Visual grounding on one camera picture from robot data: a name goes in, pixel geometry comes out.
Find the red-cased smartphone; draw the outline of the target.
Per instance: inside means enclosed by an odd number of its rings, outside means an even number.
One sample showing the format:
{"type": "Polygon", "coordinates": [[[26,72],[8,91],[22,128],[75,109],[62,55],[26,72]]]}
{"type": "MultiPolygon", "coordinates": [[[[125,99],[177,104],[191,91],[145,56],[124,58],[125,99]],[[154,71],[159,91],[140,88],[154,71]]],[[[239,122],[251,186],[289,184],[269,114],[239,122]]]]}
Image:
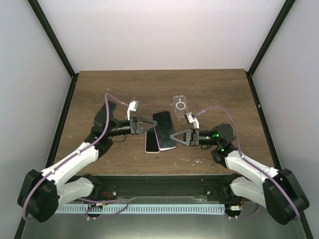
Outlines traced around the red-cased smartphone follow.
{"type": "Polygon", "coordinates": [[[170,138],[175,133],[174,126],[169,111],[157,112],[152,115],[152,119],[157,122],[155,134],[160,151],[175,149],[177,142],[170,138]]]}

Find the clear magsafe phone case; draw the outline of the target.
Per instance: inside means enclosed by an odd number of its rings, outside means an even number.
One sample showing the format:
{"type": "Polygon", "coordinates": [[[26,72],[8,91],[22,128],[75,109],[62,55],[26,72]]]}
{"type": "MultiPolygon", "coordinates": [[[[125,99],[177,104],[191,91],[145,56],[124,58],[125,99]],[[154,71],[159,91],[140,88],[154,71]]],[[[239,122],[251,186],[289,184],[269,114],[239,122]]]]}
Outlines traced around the clear magsafe phone case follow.
{"type": "Polygon", "coordinates": [[[183,118],[188,113],[187,100],[185,95],[173,96],[174,112],[177,118],[183,118]]]}

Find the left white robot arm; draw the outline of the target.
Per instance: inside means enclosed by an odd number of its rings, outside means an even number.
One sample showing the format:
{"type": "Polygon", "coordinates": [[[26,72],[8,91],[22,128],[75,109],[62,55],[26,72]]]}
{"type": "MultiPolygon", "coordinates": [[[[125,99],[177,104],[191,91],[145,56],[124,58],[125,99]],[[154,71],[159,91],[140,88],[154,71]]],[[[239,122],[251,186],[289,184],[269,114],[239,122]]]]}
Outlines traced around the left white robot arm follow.
{"type": "Polygon", "coordinates": [[[71,154],[52,166],[29,171],[24,179],[17,203],[23,208],[23,218],[30,215],[38,222],[51,218],[58,207],[74,200],[93,203],[102,195],[101,181],[86,174],[75,181],[70,179],[87,165],[101,158],[113,145],[112,137],[139,135],[157,126],[157,121],[128,116],[114,118],[114,102],[107,102],[96,114],[90,134],[71,154]]]}

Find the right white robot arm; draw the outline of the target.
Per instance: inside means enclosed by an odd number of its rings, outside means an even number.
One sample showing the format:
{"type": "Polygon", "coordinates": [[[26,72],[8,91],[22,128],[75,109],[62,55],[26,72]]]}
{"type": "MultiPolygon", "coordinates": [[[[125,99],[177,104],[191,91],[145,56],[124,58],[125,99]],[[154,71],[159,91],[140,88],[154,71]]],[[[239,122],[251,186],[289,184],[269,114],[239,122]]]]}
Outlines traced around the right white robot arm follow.
{"type": "Polygon", "coordinates": [[[228,201],[237,196],[264,207],[279,224],[298,220],[301,212],[310,206],[294,173],[268,167],[248,157],[233,145],[235,140],[230,124],[220,124],[212,130],[188,128],[173,133],[170,138],[187,146],[215,146],[211,151],[214,161],[239,175],[221,188],[228,201]]]}

